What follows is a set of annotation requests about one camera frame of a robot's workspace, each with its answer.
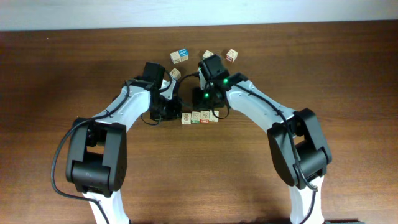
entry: cube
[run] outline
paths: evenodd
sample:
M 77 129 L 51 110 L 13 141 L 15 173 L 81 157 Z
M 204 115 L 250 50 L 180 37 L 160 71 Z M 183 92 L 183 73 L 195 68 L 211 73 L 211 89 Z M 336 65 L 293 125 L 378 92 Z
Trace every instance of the cube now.
M 200 112 L 192 111 L 191 122 L 193 124 L 200 124 Z
M 181 58 L 182 62 L 185 61 L 185 60 L 188 60 L 188 51 L 187 51 L 187 49 L 181 49 L 181 50 L 178 51 L 178 53 L 180 54 L 180 58 Z
M 216 116 L 214 116 L 213 115 L 213 112 L 212 111 L 209 111 L 209 113 L 210 113 L 210 118 L 209 118 L 209 121 L 210 122 L 218 122 L 218 114 L 219 114 L 219 112 L 218 111 L 214 111 L 214 114 L 216 114 Z
M 204 59 L 206 59 L 206 58 L 208 58 L 208 57 L 210 57 L 212 55 L 213 55 L 213 53 L 211 53 L 210 51 L 206 50 L 206 52 L 203 54 L 201 59 L 204 60 Z
M 226 59 L 230 62 L 234 62 L 237 57 L 238 53 L 234 49 L 229 50 L 229 52 L 226 54 Z
M 181 56 L 179 52 L 173 52 L 170 54 L 173 64 L 181 62 Z
M 209 123 L 209 111 L 201 111 L 200 112 L 200 122 L 201 123 Z
M 182 124 L 191 124 L 191 114 L 190 113 L 182 113 L 181 123 Z
M 173 68 L 173 70 L 170 72 L 170 75 L 175 79 L 178 80 L 181 78 L 181 72 L 178 71 L 176 68 Z

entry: table surface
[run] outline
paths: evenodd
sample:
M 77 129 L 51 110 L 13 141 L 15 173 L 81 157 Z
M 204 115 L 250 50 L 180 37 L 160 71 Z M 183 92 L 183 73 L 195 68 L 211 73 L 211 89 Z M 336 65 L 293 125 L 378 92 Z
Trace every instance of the table surface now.
M 181 48 L 189 60 L 173 65 Z M 398 220 L 398 21 L 0 32 L 0 219 L 94 223 L 90 206 L 57 195 L 50 167 L 77 116 L 90 117 L 146 62 L 182 76 L 205 50 L 238 52 L 265 94 L 316 112 L 333 154 L 322 187 L 327 220 Z M 198 86 L 187 79 L 181 95 Z M 65 179 L 67 147 L 58 160 Z M 290 197 L 266 134 L 237 111 L 219 123 L 148 126 L 127 135 L 124 209 L 132 221 L 238 223 L 288 218 Z

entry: small block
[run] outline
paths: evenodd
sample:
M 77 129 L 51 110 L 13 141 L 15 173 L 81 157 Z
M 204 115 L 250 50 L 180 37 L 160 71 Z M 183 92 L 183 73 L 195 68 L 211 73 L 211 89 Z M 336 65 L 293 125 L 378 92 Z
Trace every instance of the small block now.
M 181 62 L 181 56 L 179 52 L 173 52 L 170 54 L 173 64 Z
M 209 111 L 209 114 L 210 114 L 209 121 L 218 122 L 218 118 L 213 115 L 212 111 Z M 219 112 L 218 111 L 214 111 L 214 114 L 216 114 L 216 116 L 218 116 Z
M 201 123 L 209 123 L 209 111 L 201 111 L 200 112 L 200 122 Z
M 188 51 L 187 49 L 181 49 L 178 51 L 178 54 L 180 55 L 181 61 L 188 60 Z
M 226 59 L 230 62 L 234 62 L 237 57 L 238 53 L 234 49 L 229 50 L 229 52 L 226 54 Z
M 210 56 L 212 56 L 212 55 L 213 55 L 212 52 L 206 50 L 206 52 L 203 54 L 203 56 L 202 56 L 201 59 L 204 60 L 204 59 L 206 59 L 206 58 L 208 58 L 208 57 L 210 57 Z
M 191 124 L 191 114 L 190 113 L 182 113 L 181 123 L 182 124 Z
M 191 122 L 194 124 L 200 124 L 200 112 L 192 111 Z
M 181 72 L 178 71 L 176 68 L 173 68 L 173 70 L 170 72 L 170 75 L 175 79 L 178 80 L 181 78 Z

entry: white background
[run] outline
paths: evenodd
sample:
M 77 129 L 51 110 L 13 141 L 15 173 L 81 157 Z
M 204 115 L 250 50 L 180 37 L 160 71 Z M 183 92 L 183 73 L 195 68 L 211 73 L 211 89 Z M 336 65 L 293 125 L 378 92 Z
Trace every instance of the white background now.
M 0 30 L 398 19 L 398 0 L 0 0 Z

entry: row of blocks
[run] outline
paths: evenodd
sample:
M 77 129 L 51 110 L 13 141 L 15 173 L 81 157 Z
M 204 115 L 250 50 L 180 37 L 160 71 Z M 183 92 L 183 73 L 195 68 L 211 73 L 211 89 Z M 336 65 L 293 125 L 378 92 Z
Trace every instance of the row of blocks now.
M 192 113 L 182 113 L 181 123 L 182 124 L 200 124 L 200 123 L 209 123 L 210 122 L 218 122 L 218 111 L 214 111 L 213 115 L 212 111 L 192 111 Z
M 206 50 L 206 52 L 202 56 L 202 60 L 212 56 L 213 54 L 214 53 Z M 234 49 L 229 50 L 228 53 L 226 54 L 226 59 L 227 59 L 227 61 L 230 61 L 230 62 L 234 62 L 237 57 L 238 57 L 238 53 Z M 181 49 L 181 50 L 171 53 L 170 58 L 172 59 L 173 64 L 176 64 L 176 63 L 188 60 L 189 54 L 188 54 L 187 49 Z

